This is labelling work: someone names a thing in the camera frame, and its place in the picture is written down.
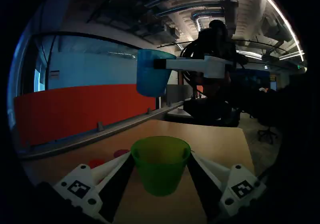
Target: wooden table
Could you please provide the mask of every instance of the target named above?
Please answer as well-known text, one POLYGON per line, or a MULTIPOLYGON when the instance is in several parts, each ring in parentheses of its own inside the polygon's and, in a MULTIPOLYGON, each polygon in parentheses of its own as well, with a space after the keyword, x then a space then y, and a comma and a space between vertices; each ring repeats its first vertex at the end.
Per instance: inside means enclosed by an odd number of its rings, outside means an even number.
MULTIPOLYGON (((148 136, 173 136, 185 140, 198 155, 231 167, 243 164, 254 173, 246 138, 239 128, 198 126, 149 120, 129 130, 88 146, 41 160, 24 162, 31 179, 52 184, 67 175, 80 163, 92 159, 113 159, 119 149, 148 136)), ((186 168, 177 190, 166 197, 148 194, 134 169, 114 223, 206 223, 206 216, 186 168)))

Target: white wall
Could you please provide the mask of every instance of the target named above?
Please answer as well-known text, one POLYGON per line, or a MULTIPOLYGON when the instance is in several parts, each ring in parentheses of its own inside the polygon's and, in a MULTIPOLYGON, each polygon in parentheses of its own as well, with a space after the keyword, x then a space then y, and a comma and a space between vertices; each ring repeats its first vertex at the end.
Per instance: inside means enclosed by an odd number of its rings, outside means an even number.
POLYGON ((48 88, 71 86, 135 84, 136 59, 117 58, 91 53, 52 53, 50 71, 58 70, 59 78, 49 78, 48 88))
POLYGON ((168 85, 177 85, 178 84, 178 72, 172 71, 168 80, 168 85))

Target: black cable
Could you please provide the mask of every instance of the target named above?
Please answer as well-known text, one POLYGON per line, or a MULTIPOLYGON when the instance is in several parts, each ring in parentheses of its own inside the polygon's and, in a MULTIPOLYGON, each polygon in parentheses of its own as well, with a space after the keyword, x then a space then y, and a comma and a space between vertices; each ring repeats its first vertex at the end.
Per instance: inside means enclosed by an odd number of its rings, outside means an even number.
MULTIPOLYGON (((43 18, 43 11, 44 11, 44 6, 45 6, 45 5, 46 5, 46 2, 44 1, 43 4, 42 4, 42 7, 41 7, 41 11, 40 11, 39 32, 42 31, 42 18, 43 18)), ((43 53, 44 59, 46 60, 46 63, 47 63, 47 66, 48 66, 48 61, 47 61, 46 55, 45 55, 45 53, 44 53, 42 38, 40 39, 40 41, 41 41, 42 53, 43 53)))
MULTIPOLYGON (((256 35, 256 39, 257 39, 257 42, 258 42, 259 40, 258 40, 258 38, 257 38, 257 35, 256 35)), ((262 50, 262 49, 261 49, 261 51, 262 51, 262 54, 263 54, 263 50, 262 50)))
POLYGON ((45 90, 48 90, 48 80, 49 80, 49 66, 50 66, 50 61, 51 61, 51 54, 52 54, 52 49, 54 45, 54 41, 56 40, 57 35, 54 35, 51 46, 50 46, 50 51, 49 51, 49 56, 48 56, 48 64, 47 64, 47 70, 46 70, 46 76, 45 76, 45 90))
MULTIPOLYGON (((258 43, 258 44, 263 44, 263 45, 266 45, 266 46, 271 46, 273 48, 276 48, 276 49, 280 49, 284 52, 287 53, 286 50, 280 48, 280 47, 276 47, 276 46, 273 46, 273 45, 270 45, 270 44, 266 44, 266 43, 263 43, 263 42, 255 42, 255 41, 251 41, 251 40, 242 40, 242 39, 232 39, 233 41, 242 41, 242 42, 253 42, 253 43, 258 43)), ((189 42, 193 42, 193 41, 188 41, 188 42, 176 42, 174 44, 168 44, 168 45, 164 45, 164 46, 158 46, 157 48, 162 48, 162 47, 166 47, 166 46, 173 46, 173 45, 176 45, 176 44, 182 44, 182 43, 189 43, 189 42)))
POLYGON ((90 15, 89 19, 87 20, 87 23, 89 23, 90 21, 92 21, 92 19, 94 18, 94 16, 100 12, 100 10, 107 4, 109 3, 111 0, 105 0, 97 9, 95 9, 92 14, 90 15))

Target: orange wall panel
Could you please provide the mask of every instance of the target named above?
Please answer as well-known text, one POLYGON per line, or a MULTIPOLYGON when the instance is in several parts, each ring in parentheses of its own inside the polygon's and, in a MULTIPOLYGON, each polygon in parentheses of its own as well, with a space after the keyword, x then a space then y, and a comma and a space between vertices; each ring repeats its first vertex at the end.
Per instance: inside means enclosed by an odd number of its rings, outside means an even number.
POLYGON ((135 84, 77 86, 35 92, 14 100, 22 146, 39 145, 154 110, 155 98, 135 84))

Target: fluorescent light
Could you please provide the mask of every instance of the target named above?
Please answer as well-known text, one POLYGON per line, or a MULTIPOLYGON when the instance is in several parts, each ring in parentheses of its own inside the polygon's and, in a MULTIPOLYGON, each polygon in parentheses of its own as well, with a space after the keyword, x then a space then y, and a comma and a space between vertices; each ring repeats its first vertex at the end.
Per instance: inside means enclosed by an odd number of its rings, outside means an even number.
POLYGON ((247 57, 251 57, 251 58, 254 58, 254 59, 258 59, 258 60, 262 60, 262 56, 258 53, 255 53, 255 52, 246 52, 246 51, 238 51, 236 50, 237 53, 239 54, 243 54, 247 57))
POLYGON ((249 56, 249 55, 245 55, 247 57, 251 57, 251 58, 254 58, 254 59, 258 59, 258 60, 262 60, 262 58, 259 58, 259 57, 256 57, 256 56, 249 56))
POLYGON ((294 54, 298 54, 299 52, 293 52, 293 53, 290 53, 290 54, 286 54, 286 55, 284 55, 284 56, 280 56, 279 58, 281 58, 281 59, 283 59, 283 57, 287 57, 287 58, 289 58, 289 57, 293 57, 293 56, 297 56, 297 55, 294 55, 294 54))
POLYGON ((284 59, 287 59, 287 58, 291 58, 291 57, 295 57, 295 56, 300 56, 300 54, 299 53, 297 53, 297 54, 294 54, 293 56, 281 56, 281 57, 279 57, 279 60, 281 61, 281 60, 284 60, 284 59))
POLYGON ((244 55, 250 55, 261 58, 261 54, 255 53, 255 52, 246 52, 246 51, 236 51, 237 53, 244 54, 244 55))
POLYGON ((303 54, 302 54, 302 50, 300 49, 300 46, 299 46, 299 41, 295 35, 295 33, 293 32, 292 28, 291 28, 291 25, 290 23, 288 22, 288 20, 284 17, 284 15, 282 14, 282 12, 280 11, 280 9, 276 6, 276 4, 274 4, 274 2, 272 0, 267 0, 272 6, 273 8, 276 10, 276 12, 279 14, 279 16, 282 18, 283 22, 286 24, 290 34, 292 35, 293 39, 294 39, 294 42, 296 43, 296 46, 298 48, 298 51, 299 51, 299 55, 301 57, 301 61, 303 62, 304 59, 303 59, 303 54))

